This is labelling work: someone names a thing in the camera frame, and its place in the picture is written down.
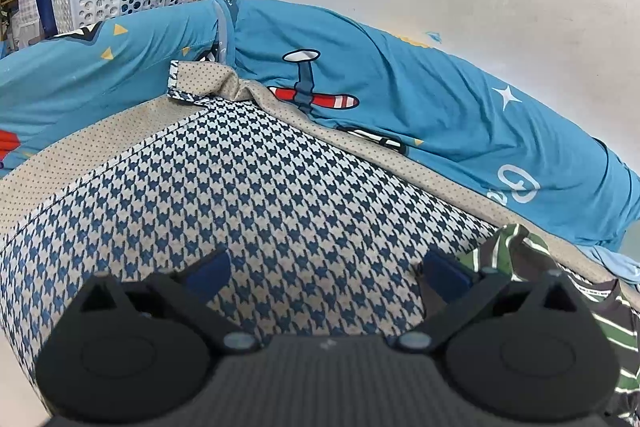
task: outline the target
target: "striped shirt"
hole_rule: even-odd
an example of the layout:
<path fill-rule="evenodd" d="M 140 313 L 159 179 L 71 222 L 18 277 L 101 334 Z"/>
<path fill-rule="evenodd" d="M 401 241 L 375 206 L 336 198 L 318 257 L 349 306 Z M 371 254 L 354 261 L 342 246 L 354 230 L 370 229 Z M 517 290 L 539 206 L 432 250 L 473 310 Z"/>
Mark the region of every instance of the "striped shirt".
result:
<path fill-rule="evenodd" d="M 640 412 L 640 315 L 622 295 L 617 279 L 591 284 L 559 265 L 549 255 L 546 243 L 522 225 L 506 225 L 480 247 L 458 258 L 479 271 L 493 267 L 511 274 L 516 281 L 535 282 L 546 270 L 562 268 L 584 296 L 588 308 L 611 342 L 620 363 L 620 378 L 607 412 L 632 422 Z"/>

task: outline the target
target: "white star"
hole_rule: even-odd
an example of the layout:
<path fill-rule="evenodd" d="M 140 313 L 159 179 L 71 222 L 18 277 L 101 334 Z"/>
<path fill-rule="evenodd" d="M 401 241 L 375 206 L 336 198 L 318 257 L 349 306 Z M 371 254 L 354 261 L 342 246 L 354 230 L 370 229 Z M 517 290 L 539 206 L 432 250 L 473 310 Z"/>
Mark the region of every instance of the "white star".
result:
<path fill-rule="evenodd" d="M 494 91 L 499 92 L 502 95 L 502 110 L 504 111 L 509 102 L 522 102 L 522 100 L 518 100 L 515 96 L 511 94 L 511 87 L 507 86 L 506 89 L 497 89 L 496 87 L 492 87 Z"/>

